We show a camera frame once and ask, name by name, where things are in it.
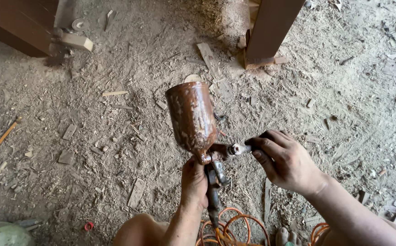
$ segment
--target spray gun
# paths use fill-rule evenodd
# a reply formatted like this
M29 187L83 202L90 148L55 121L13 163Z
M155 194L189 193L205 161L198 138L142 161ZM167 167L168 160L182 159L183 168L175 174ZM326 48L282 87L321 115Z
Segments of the spray gun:
M204 82L189 82L170 88L166 99L176 142L195 155L205 166L208 180L208 214L214 228L219 225L219 197L217 190L228 185L223 161L232 159L251 146L238 143L215 143L216 124L213 117L209 89Z

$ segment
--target dirt floor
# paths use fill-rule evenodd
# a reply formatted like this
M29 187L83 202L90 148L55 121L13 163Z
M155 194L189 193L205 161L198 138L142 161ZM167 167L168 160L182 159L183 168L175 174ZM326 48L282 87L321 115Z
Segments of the dirt floor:
M0 147L0 161L8 163L0 174L0 221L43 219L32 231L38 245L109 245L121 224L141 212L169 221L179 202L181 166L190 154L177 146L168 110L155 102L166 102L164 92L187 75L208 77L206 66L185 60L202 59L200 42L212 48L235 94L227 103L212 96L214 111L227 117L217 122L226 133L218 141L243 142L266 129L287 130L348 192L370 193L365 205L373 213L392 205L396 44L382 21L396 31L396 1L344 1L341 11L325 0L316 4L301 9L279 49L277 55L287 56L288 63L249 71L241 67L236 46L248 11L241 0L78 1L74 17L87 19L90 29L77 34L89 37L94 49L65 51L58 62L30 58L0 43L0 135L17 115L23 117ZM110 9L118 16L105 32ZM101 96L122 90L129 93ZM258 97L254 106L251 96ZM307 108L311 98L316 102ZM132 127L123 131L126 121L148 139L143 142ZM62 139L72 123L75 134ZM320 143L306 142L306 135ZM91 151L104 146L102 156ZM25 156L30 150L33 155ZM57 162L63 150L75 152L74 165ZM220 190L222 207L263 221L261 166L247 154L225 168L231 184ZM137 178L147 184L134 210L127 202ZM306 245L312 228L304 222L315 215L303 197L272 186L268 232L290 227ZM90 232L82 229L88 221L95 225ZM246 241L244 224L235 223L233 230ZM263 238L253 225L252 241Z

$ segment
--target forearm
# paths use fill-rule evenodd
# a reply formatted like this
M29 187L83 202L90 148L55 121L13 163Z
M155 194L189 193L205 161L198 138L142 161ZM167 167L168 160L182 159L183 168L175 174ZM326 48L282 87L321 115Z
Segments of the forearm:
M168 230L163 237L161 246L192 246L195 245L203 209L194 205L178 206Z
M396 230L354 199L335 179L321 175L327 185L305 198L342 240L352 245L396 245Z

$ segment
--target human hand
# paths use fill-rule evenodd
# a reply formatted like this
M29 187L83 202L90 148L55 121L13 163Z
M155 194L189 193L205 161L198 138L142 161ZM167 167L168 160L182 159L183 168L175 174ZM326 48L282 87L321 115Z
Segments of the human hand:
M306 149L287 132L266 131L245 143L252 145L253 156L275 185L303 196L316 194L326 186L327 175L315 166Z
M192 157L183 166L180 204L186 208L198 208L202 212L208 206L206 192L207 176L204 166Z

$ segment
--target brown wooden post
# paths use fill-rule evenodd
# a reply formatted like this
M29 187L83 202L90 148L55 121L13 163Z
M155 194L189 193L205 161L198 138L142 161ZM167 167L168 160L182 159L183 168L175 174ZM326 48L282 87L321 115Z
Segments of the brown wooden post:
M245 69L274 62L274 56L305 0L250 0L250 29L246 32Z
M0 41L28 56L48 56L58 1L0 0Z

